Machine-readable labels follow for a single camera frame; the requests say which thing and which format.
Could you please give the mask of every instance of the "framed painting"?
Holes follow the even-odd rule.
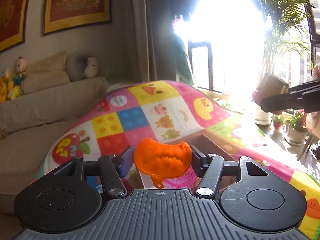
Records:
[[[111,21],[111,0],[47,0],[44,35]]]
[[[24,42],[28,0],[0,0],[0,52]]]

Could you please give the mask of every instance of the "ribbed black surface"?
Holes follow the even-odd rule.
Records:
[[[227,220],[211,200],[188,190],[134,190],[122,200],[111,200],[94,222],[74,232],[42,234],[24,230],[19,240],[101,239],[231,239],[307,240],[297,229],[276,234],[255,233]]]

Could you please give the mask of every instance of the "window frame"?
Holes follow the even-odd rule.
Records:
[[[201,89],[209,90],[211,92],[222,93],[220,91],[214,90],[213,88],[213,54],[212,54],[212,46],[209,41],[199,41],[199,42],[188,42],[188,56],[191,64],[191,71],[194,74],[193,70],[193,61],[192,61],[192,49],[207,47],[208,49],[208,78],[209,78],[209,88],[198,87]]]

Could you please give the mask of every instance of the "blanket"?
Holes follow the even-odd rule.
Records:
[[[236,160],[240,156],[256,160],[300,190],[308,206],[300,230],[310,239],[318,239],[320,187],[316,180],[250,119],[221,108],[183,83],[157,81],[110,92],[52,146],[39,176],[74,156],[93,161],[102,155],[119,155],[144,138],[172,143],[196,134],[205,134]],[[134,166],[124,183],[139,187]]]

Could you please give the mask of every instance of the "red apple print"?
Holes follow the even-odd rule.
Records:
[[[83,156],[90,153],[90,147],[86,144],[90,138],[80,140],[80,136],[71,133],[61,139],[52,151],[53,160],[61,165],[75,156]]]

